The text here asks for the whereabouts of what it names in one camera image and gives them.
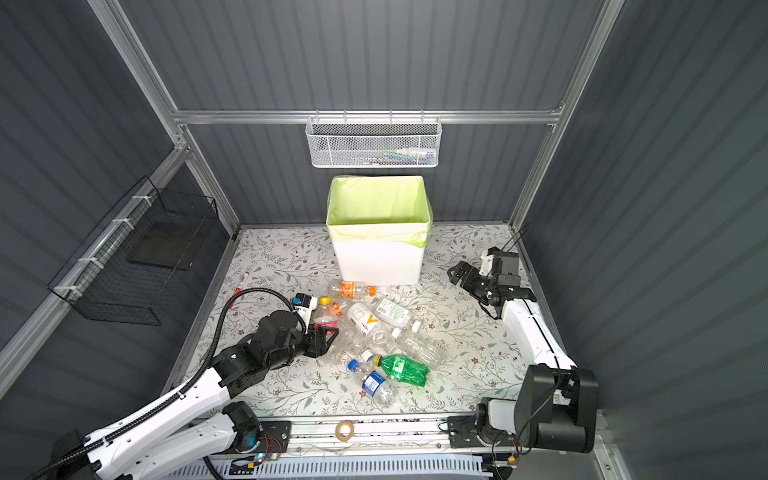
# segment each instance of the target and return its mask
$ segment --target wire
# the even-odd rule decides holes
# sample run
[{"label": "wire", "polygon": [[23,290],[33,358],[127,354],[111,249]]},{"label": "wire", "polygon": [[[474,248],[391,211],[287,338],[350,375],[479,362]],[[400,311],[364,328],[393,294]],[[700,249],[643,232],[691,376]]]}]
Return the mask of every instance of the wire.
[{"label": "wire", "polygon": [[515,248],[515,245],[517,245],[518,242],[520,240],[522,240],[523,235],[525,235],[525,232],[528,231],[528,228],[530,228],[531,225],[532,225],[532,223],[526,223],[525,225],[522,226],[522,228],[520,230],[518,230],[517,232],[513,233],[512,236],[509,238],[509,240],[507,240],[507,243],[505,243],[504,246],[502,247],[502,252],[508,252],[509,251],[509,250],[505,250],[505,248],[507,248],[507,245],[509,245],[509,242],[511,242],[512,239],[515,238],[515,235],[518,235],[518,239],[515,240],[515,242],[512,244],[511,247],[509,247],[510,250]]},{"label": "wire", "polygon": [[282,455],[283,454],[283,446],[280,444],[280,442],[277,439],[271,439],[270,437],[267,437],[266,435],[265,435],[265,437],[266,437],[266,440],[267,440],[267,442],[266,442],[267,445],[270,444],[270,442],[269,442],[270,440],[274,440],[275,441],[275,443],[277,444],[277,448],[280,449],[280,454]]},{"label": "wire", "polygon": [[205,462],[205,466],[208,467],[208,471],[210,472],[211,475],[214,476],[216,480],[224,480],[224,477],[222,477],[219,474],[219,472],[217,472],[216,469],[214,468],[214,464],[210,462],[210,458],[208,458],[207,456],[203,457],[203,462]]},{"label": "wire", "polygon": [[[533,312],[531,311],[531,307],[528,306],[528,301],[526,299],[523,299],[523,303],[525,303],[525,307],[528,309],[529,313],[531,314],[531,317],[533,317]],[[562,380],[561,378],[561,370],[560,370],[560,363],[558,362],[558,356],[554,352],[554,348],[552,348],[552,344],[549,343],[549,340],[547,339],[547,336],[544,334],[544,330],[541,329],[541,326],[538,324],[538,322],[534,319],[534,323],[538,327],[538,331],[541,332],[541,336],[544,337],[544,341],[547,343],[547,346],[549,347],[549,350],[552,352],[552,358],[554,359],[554,364],[558,367],[558,379],[554,382],[554,387],[552,387],[552,391],[547,396],[547,399],[541,403],[541,405],[534,410],[534,412],[531,414],[531,416],[528,417],[528,420],[523,424],[523,426],[520,428],[520,430],[517,432],[518,439],[522,437],[522,433],[525,431],[526,427],[528,427],[531,424],[531,421],[536,416],[537,413],[541,411],[546,405],[554,401],[554,393],[558,391],[558,387],[560,386],[560,382]],[[522,406],[522,402],[520,402],[521,408],[525,410],[525,407]],[[518,445],[515,443],[515,450],[517,451],[518,455],[527,455],[532,447],[528,447],[528,451],[526,453],[523,453],[522,451],[522,444]]]},{"label": "wire", "polygon": [[200,368],[195,372],[194,375],[192,375],[192,378],[189,379],[187,383],[185,383],[177,392],[175,392],[173,395],[169,396],[167,399],[165,399],[163,402],[155,406],[150,411],[144,413],[143,415],[137,417],[135,420],[132,420],[131,422],[123,425],[119,429],[115,430],[114,432],[110,433],[109,435],[105,435],[104,437],[100,438],[99,440],[96,440],[92,443],[89,443],[88,445],[84,445],[80,447],[77,450],[74,450],[73,452],[68,453],[67,455],[61,457],[59,460],[53,463],[49,463],[43,468],[40,468],[35,473],[29,475],[25,478],[25,480],[37,480],[37,478],[42,477],[43,475],[47,475],[49,472],[53,472],[54,470],[57,470],[58,468],[69,465],[73,461],[77,460],[78,458],[87,455],[89,452],[94,451],[95,449],[103,446],[103,445],[109,445],[112,443],[117,437],[120,435],[123,435],[124,433],[130,431],[134,427],[146,422],[148,419],[152,418],[159,412],[166,409],[171,403],[178,400],[184,393],[188,392],[195,383],[197,383],[197,380],[200,379],[201,376],[205,373],[206,370],[210,367],[210,364],[213,362],[214,357],[216,355],[216,348],[219,346],[219,338],[221,337],[221,330],[223,329],[224,325],[224,319],[227,317],[227,312],[229,312],[230,307],[234,303],[234,301],[238,298],[240,298],[243,295],[246,295],[247,293],[253,293],[253,292],[263,292],[268,293],[270,295],[274,295],[277,298],[279,298],[283,303],[288,306],[288,310],[290,312],[293,312],[296,314],[296,318],[299,321],[299,324],[301,324],[302,331],[306,328],[306,324],[304,323],[304,320],[299,316],[298,312],[296,311],[296,307],[288,301],[288,299],[280,294],[279,292],[276,292],[275,290],[264,288],[264,287],[254,287],[249,288],[245,290],[241,290],[238,293],[235,293],[230,297],[230,299],[224,304],[221,314],[219,315],[219,320],[216,324],[216,330],[214,331],[214,339],[210,343],[210,346],[208,347],[208,352],[205,356],[205,359],[203,360],[202,365],[200,365]]}]

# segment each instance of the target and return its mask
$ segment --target white trash can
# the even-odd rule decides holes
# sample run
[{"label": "white trash can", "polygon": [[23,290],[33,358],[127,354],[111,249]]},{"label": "white trash can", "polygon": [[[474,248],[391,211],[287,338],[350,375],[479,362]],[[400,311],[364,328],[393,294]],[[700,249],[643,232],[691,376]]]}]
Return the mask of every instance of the white trash can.
[{"label": "white trash can", "polygon": [[432,232],[423,177],[334,177],[326,225],[344,281],[419,282]]}]

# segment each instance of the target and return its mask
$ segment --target black mesh basket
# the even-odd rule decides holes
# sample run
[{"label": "black mesh basket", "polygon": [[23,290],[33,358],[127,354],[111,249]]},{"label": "black mesh basket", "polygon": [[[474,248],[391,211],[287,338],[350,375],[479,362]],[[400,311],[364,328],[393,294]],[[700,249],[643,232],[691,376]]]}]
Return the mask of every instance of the black mesh basket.
[{"label": "black mesh basket", "polygon": [[60,271],[48,289],[87,319],[159,326],[217,221],[212,198],[153,190],[92,257],[73,255],[71,285]]}]

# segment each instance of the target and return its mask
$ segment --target white bottle label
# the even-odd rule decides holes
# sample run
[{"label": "white bottle label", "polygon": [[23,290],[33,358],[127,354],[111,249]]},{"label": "white bottle label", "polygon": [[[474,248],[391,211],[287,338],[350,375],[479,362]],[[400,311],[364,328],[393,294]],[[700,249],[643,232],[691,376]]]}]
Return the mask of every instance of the white bottle label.
[{"label": "white bottle label", "polygon": [[361,303],[352,305],[347,316],[357,325],[363,336],[367,336],[379,324],[379,319]]},{"label": "white bottle label", "polygon": [[383,298],[379,305],[376,306],[376,313],[384,316],[395,323],[406,323],[404,317],[408,314],[408,310],[402,308],[397,303]]}]

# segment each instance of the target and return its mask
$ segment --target green plastic bottle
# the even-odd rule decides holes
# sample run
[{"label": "green plastic bottle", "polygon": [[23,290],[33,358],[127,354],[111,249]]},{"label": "green plastic bottle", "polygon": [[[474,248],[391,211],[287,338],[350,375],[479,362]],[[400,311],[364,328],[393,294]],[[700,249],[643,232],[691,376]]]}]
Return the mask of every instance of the green plastic bottle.
[{"label": "green plastic bottle", "polygon": [[415,386],[424,386],[427,383],[429,368],[407,356],[373,356],[373,365],[380,367],[390,379],[398,382],[410,383]]}]

